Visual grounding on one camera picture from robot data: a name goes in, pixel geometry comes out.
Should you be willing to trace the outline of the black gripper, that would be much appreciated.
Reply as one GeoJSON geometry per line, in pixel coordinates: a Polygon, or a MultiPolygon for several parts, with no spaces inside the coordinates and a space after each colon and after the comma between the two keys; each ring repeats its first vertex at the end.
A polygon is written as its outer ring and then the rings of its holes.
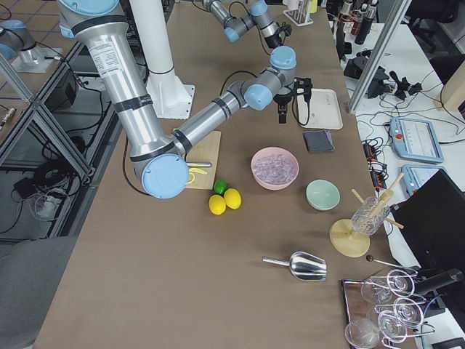
{"type": "Polygon", "coordinates": [[[269,48],[277,48],[283,46],[283,39],[281,37],[280,31],[276,31],[273,35],[267,36],[265,38],[265,41],[269,48]]]}
{"type": "Polygon", "coordinates": [[[285,124],[287,122],[288,104],[292,101],[293,92],[285,94],[276,94],[273,100],[278,104],[278,122],[285,124]]]}

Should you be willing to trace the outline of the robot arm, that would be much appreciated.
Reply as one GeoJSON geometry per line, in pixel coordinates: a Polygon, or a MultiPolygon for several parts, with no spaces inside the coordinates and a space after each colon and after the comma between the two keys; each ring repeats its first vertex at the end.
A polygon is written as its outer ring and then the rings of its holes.
{"type": "Polygon", "coordinates": [[[237,81],[180,128],[166,135],[126,40],[128,24],[118,1],[59,1],[64,37],[86,45],[132,145],[130,159],[145,192],[180,194],[189,180],[183,156],[241,108],[261,111],[294,85],[296,53],[275,48],[270,66],[255,79],[237,81]]]}
{"type": "Polygon", "coordinates": [[[282,33],[288,37],[292,32],[289,24],[279,25],[274,21],[265,1],[254,3],[243,17],[231,15],[221,1],[202,1],[202,4],[204,9],[222,24],[224,34],[231,43],[238,41],[241,36],[256,27],[263,35],[267,46],[274,49],[284,45],[285,39],[282,33]]]}

